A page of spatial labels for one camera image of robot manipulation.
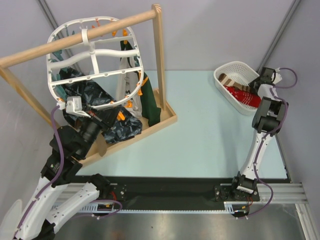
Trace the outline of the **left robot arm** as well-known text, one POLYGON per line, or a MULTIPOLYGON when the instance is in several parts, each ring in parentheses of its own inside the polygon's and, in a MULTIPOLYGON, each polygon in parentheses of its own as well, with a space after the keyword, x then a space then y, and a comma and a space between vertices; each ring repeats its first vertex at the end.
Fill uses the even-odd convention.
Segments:
POLYGON ((52 124, 51 155, 40 172, 37 187, 13 232, 13 239, 52 240, 61 227, 87 204, 96 200, 117 202, 110 181, 97 173, 72 197, 57 208, 53 207, 82 168, 81 161, 85 160, 98 135, 115 124, 120 110, 119 106, 91 110, 79 130, 52 124))

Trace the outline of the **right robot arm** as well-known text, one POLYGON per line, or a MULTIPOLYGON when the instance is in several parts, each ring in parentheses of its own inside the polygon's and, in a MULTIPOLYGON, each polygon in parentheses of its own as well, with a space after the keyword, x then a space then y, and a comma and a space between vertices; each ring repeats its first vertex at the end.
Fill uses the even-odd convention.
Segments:
POLYGON ((252 120, 253 139, 247 158, 232 180, 230 194, 236 201, 249 199, 258 190, 259 169, 272 138, 279 133, 287 117, 289 104, 279 97, 276 84, 282 80, 280 68, 264 67, 249 87, 260 97, 260 104, 252 120))

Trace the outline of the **white plastic clip hanger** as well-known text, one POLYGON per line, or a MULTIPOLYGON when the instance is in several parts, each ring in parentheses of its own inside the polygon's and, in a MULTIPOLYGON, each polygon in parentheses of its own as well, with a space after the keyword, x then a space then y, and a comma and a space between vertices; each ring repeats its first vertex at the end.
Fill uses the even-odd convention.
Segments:
MULTIPOLYGON (((142 71, 144 72, 143 63, 141 60, 140 50, 136 40, 136 36, 131 27, 127 26, 122 29, 123 36, 116 36, 116 32, 112 31, 111 38, 98 39, 98 40, 89 40, 89 32, 87 28, 82 28, 80 32, 81 42, 73 44, 71 46, 65 47, 64 49, 72 49, 83 47, 84 51, 77 53, 64 60, 61 57, 62 50, 56 50, 52 53, 46 55, 47 58, 47 84, 49 91, 52 97, 62 98, 66 100, 67 97, 64 97, 62 93, 62 87, 67 84, 74 83, 87 83, 88 81, 97 79, 97 78, 107 78, 114 75, 120 75, 126 72, 142 71), (129 40, 133 40, 134 46, 130 50, 113 50, 108 48, 96 48, 97 44, 107 44, 113 42, 123 42, 127 44, 129 40), (97 57, 114 57, 120 58, 121 60, 127 60, 128 67, 120 68, 113 71, 102 71, 99 68, 97 57), (75 78, 66 78, 61 80, 60 77, 54 77, 53 70, 66 70, 68 67, 71 67, 78 63, 81 60, 90 59, 93 67, 93 73, 85 76, 79 76, 75 78)), ((118 105, 123 105, 126 100, 132 98, 136 92, 140 89, 140 86, 137 86, 136 89, 128 96, 121 100, 112 100, 110 103, 103 103, 98 105, 90 104, 91 108, 97 110, 104 110, 107 108, 115 107, 118 105)))

